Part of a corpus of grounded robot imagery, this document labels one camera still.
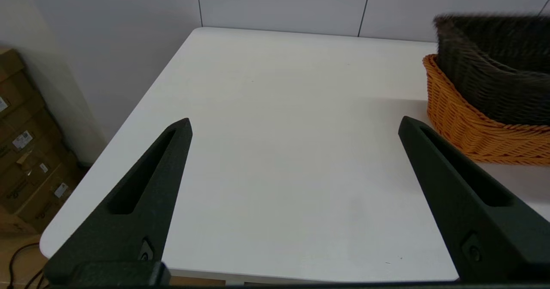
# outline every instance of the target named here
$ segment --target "white table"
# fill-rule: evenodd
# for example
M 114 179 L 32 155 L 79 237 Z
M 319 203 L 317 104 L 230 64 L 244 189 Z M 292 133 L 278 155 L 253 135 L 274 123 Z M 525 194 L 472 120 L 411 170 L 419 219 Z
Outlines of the white table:
M 159 75 L 40 241 L 65 242 L 162 130 L 194 136 L 163 261 L 229 281 L 453 280 L 401 146 L 426 120 L 434 43 L 200 28 Z M 483 165 L 550 218 L 550 170 Z

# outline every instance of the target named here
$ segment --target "cardboard box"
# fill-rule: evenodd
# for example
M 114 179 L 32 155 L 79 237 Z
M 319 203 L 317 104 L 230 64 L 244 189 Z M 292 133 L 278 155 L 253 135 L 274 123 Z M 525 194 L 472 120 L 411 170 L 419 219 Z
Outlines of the cardboard box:
M 54 127 L 52 117 L 42 109 L 27 121 L 10 138 L 0 144 L 0 176 L 23 154 L 31 150 L 35 142 Z
M 34 92 L 23 72 L 17 72 L 0 82 L 0 118 L 14 111 Z
M 15 50 L 0 47 L 0 81 L 4 81 L 23 67 L 23 62 Z
M 0 213 L 0 232 L 41 233 L 73 192 L 77 180 L 63 163 L 13 214 Z
M 44 100 L 39 93 L 34 92 L 29 101 L 16 108 L 12 113 L 0 120 L 0 142 L 10 138 L 29 119 L 44 108 Z
M 14 213 L 67 158 L 68 151 L 59 143 L 47 153 L 35 149 L 23 163 L 14 163 L 0 177 L 0 213 Z

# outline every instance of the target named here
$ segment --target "floor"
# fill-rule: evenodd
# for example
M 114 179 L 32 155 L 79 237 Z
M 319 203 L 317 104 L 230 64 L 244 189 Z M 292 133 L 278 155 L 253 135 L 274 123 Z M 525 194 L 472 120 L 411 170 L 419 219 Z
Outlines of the floor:
M 7 287 L 9 284 L 9 261 L 13 253 L 21 246 L 39 242 L 40 235 L 22 234 L 0 234 L 0 286 Z M 38 246 L 32 246 L 22 250 L 13 264 L 14 289 L 24 289 L 29 280 L 43 268 L 47 259 L 40 253 Z M 38 279 L 29 287 L 36 289 Z M 41 288 L 47 284 L 43 281 Z M 179 286 L 225 286 L 222 280 L 197 279 L 190 277 L 172 277 L 171 285 Z

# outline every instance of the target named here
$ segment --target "stacked baskets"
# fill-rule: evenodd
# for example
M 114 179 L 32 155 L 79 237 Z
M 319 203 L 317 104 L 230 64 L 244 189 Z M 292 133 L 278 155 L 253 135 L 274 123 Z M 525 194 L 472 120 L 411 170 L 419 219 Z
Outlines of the stacked baskets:
M 428 118 L 480 162 L 550 165 L 550 17 L 438 16 Z

